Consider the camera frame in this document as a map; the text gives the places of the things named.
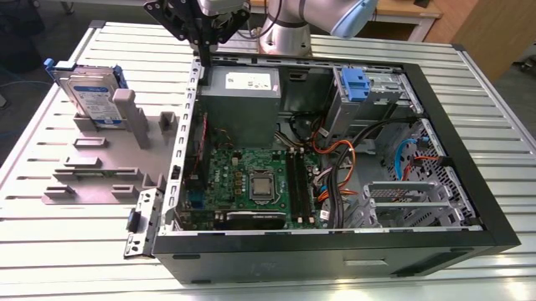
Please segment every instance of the ram slot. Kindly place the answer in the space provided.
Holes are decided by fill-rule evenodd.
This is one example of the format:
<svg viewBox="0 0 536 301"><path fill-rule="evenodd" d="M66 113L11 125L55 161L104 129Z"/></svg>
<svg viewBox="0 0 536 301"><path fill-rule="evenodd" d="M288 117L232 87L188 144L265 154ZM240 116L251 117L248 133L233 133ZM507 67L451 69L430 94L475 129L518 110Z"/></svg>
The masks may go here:
<svg viewBox="0 0 536 301"><path fill-rule="evenodd" d="M311 216L311 198L308 192L308 169L305 167L304 154L296 156L296 179L297 179L297 190L299 190L299 198L300 198L300 216L304 218L304 221L309 222Z"/></svg>
<svg viewBox="0 0 536 301"><path fill-rule="evenodd" d="M291 152L287 153L287 182L289 184L291 216L293 221L297 221L299 217L301 217L303 205L296 182L296 156Z"/></svg>

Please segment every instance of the blue cable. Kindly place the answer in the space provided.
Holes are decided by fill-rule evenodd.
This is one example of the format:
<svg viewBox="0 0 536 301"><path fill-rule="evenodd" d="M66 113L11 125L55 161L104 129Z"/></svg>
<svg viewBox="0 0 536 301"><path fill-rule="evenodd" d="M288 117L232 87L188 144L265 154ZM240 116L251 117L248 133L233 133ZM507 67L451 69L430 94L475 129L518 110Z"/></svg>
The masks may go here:
<svg viewBox="0 0 536 301"><path fill-rule="evenodd" d="M404 151L404 147L408 143L418 143L416 139L406 139L399 147L396 148L396 152L395 152L395 175L398 180L403 179L403 171L400 170L400 157L403 155L403 151Z"/></svg>

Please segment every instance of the power supply label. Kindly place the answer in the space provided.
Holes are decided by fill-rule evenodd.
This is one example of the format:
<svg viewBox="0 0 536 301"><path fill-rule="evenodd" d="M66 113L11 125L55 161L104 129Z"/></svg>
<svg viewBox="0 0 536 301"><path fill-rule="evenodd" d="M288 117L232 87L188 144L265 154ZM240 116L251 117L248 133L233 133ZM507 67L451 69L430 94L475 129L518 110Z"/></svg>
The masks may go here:
<svg viewBox="0 0 536 301"><path fill-rule="evenodd" d="M226 89L272 90L271 74L231 72L226 74Z"/></svg>

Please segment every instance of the green circuit board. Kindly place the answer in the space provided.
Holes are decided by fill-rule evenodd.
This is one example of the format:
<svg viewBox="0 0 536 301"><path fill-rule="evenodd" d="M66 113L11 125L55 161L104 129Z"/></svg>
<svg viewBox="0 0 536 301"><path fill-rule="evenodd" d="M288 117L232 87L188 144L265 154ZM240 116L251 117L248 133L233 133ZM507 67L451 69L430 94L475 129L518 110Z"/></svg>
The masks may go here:
<svg viewBox="0 0 536 301"><path fill-rule="evenodd" d="M253 150L253 149L218 149L213 150L210 158L209 189L204 195L192 192L189 198L197 198L204 205L200 210L192 212L192 221L197 230L212 229L213 213L216 211L279 211L287 213L287 228L307 229L317 228L320 223L313 213L315 222L303 221L299 223L292 218L291 192L287 170L285 150ZM319 167L316 154L304 155L304 163L308 179ZM268 199L256 200L253 195L255 180L261 179L273 184L273 195ZM311 208L315 210L313 196L309 187Z"/></svg>

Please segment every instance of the table surface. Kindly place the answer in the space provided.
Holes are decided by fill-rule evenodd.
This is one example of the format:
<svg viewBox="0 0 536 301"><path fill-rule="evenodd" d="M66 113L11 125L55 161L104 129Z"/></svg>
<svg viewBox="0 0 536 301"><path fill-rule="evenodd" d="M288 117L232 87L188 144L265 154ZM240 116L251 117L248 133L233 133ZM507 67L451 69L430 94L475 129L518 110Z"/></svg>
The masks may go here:
<svg viewBox="0 0 536 301"><path fill-rule="evenodd" d="M182 285L157 260L122 258L133 205L45 205L75 151L75 108L55 85L0 169L0 296L54 300L479 300L536 298L536 158L529 135L471 59L451 45L313 36L313 56L418 63L523 245L427 277ZM225 51L257 52L236 37ZM157 25L89 29L73 60L120 64L146 115L184 110L192 49Z"/></svg>
<svg viewBox="0 0 536 301"><path fill-rule="evenodd" d="M264 0L252 0L253 6L264 6ZM427 8L414 4L414 0L379 0L379 15L386 16L407 16L439 19L443 12L434 1L430 2Z"/></svg>

